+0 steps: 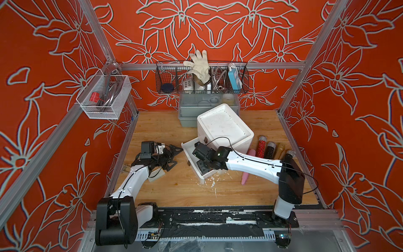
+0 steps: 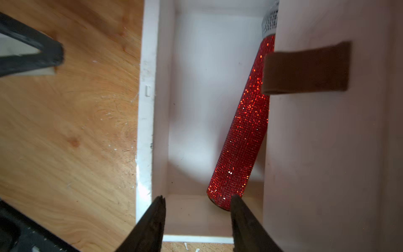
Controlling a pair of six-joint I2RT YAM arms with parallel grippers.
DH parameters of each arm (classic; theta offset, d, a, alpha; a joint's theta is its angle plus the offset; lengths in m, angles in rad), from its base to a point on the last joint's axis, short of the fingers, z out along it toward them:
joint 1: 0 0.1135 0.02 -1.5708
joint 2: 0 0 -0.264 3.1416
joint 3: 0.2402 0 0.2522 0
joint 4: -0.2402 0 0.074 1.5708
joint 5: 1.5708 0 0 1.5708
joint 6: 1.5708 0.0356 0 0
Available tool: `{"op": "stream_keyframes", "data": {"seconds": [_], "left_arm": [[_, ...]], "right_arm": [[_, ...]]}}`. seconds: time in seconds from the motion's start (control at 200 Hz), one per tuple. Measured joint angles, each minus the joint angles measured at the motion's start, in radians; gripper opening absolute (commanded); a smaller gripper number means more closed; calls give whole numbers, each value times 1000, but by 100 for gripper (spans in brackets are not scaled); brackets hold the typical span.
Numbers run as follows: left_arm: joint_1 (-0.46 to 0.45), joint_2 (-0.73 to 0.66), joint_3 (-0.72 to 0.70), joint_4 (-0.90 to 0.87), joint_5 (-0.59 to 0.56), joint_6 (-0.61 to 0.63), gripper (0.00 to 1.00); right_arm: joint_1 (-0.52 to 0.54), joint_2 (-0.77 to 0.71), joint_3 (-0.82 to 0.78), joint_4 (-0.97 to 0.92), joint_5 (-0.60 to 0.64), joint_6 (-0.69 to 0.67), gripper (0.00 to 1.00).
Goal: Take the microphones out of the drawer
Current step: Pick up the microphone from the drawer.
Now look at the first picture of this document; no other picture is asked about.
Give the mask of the white drawer cabinet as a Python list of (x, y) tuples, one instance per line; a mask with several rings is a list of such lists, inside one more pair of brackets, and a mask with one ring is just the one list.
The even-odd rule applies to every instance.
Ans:
[(200, 142), (210, 148), (218, 149), (220, 146), (233, 147), (238, 153), (246, 154), (254, 138), (254, 132), (240, 118), (240, 116), (227, 104), (221, 104), (197, 116), (197, 138), (182, 143), (182, 149), (188, 159), (188, 166), (195, 173), (199, 184), (215, 173), (223, 170), (202, 172), (197, 162), (199, 159), (192, 152), (195, 144)]

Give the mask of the pink microphone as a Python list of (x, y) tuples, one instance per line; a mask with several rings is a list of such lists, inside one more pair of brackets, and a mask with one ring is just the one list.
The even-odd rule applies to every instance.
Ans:
[[(248, 155), (251, 155), (251, 156), (255, 156), (255, 155), (256, 155), (256, 150), (254, 150), (254, 149), (249, 149), (248, 152), (247, 152), (247, 154), (248, 154)], [(241, 178), (241, 185), (245, 185), (245, 184), (246, 184), (246, 182), (247, 182), (247, 180), (248, 180), (248, 177), (249, 177), (249, 173), (243, 172), (242, 178)]]

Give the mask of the red glitter microphone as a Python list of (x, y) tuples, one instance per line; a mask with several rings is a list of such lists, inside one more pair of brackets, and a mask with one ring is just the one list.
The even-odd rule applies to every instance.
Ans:
[(256, 157), (263, 158), (266, 149), (267, 137), (264, 135), (259, 136), (258, 145), (256, 150)]

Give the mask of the black microphone silver head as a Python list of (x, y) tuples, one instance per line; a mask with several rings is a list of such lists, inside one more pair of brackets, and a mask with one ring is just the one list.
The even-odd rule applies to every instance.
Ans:
[(274, 142), (268, 142), (263, 158), (272, 160), (275, 156), (276, 147)]

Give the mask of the gold microphone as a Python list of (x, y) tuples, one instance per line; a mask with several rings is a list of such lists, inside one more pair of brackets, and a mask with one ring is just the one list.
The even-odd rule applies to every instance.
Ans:
[(284, 143), (280, 143), (280, 144), (277, 146), (277, 150), (276, 150), (274, 159), (276, 159), (276, 160), (280, 159), (280, 157), (281, 157), (281, 155), (282, 155), (282, 153), (283, 153), (284, 150), (285, 150), (285, 144), (284, 144)]

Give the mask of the black glitter microphone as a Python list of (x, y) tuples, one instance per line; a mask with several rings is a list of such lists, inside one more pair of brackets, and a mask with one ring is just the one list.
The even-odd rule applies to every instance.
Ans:
[(293, 159), (296, 156), (296, 153), (293, 150), (287, 150), (285, 156)]

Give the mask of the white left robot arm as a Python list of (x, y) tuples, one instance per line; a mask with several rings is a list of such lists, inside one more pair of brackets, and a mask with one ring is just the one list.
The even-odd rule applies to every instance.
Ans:
[(154, 141), (141, 143), (141, 152), (131, 164), (130, 172), (118, 189), (97, 204), (95, 243), (97, 246), (132, 244), (139, 228), (157, 218), (156, 203), (135, 206), (135, 199), (155, 168), (170, 171), (177, 165), (174, 158), (183, 149)]

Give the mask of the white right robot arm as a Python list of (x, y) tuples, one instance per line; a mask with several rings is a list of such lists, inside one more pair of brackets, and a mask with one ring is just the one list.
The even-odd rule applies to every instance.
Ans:
[(292, 157), (263, 159), (239, 153), (231, 147), (220, 146), (214, 150), (201, 142), (195, 144), (192, 155), (208, 169), (246, 172), (277, 184), (278, 197), (273, 209), (277, 218), (289, 219), (293, 208), (302, 203), (305, 174)]

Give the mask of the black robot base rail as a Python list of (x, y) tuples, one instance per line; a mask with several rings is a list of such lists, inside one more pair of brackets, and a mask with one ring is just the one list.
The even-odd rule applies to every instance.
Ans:
[(136, 240), (271, 240), (299, 227), (295, 212), (283, 220), (275, 217), (272, 206), (162, 207), (155, 222), (139, 229)]

